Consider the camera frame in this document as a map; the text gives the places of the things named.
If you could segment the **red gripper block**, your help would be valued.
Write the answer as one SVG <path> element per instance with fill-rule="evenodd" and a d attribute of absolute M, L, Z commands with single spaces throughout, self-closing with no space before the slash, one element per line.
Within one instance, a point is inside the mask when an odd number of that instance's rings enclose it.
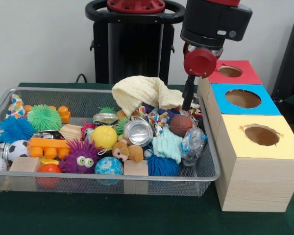
<path fill-rule="evenodd" d="M 186 80 L 182 97 L 184 98 L 182 109 L 190 109 L 194 96 L 195 76 L 206 78 L 210 76 L 217 65 L 217 57 L 205 47 L 195 47 L 188 43 L 184 44 L 184 70 L 189 75 Z"/>

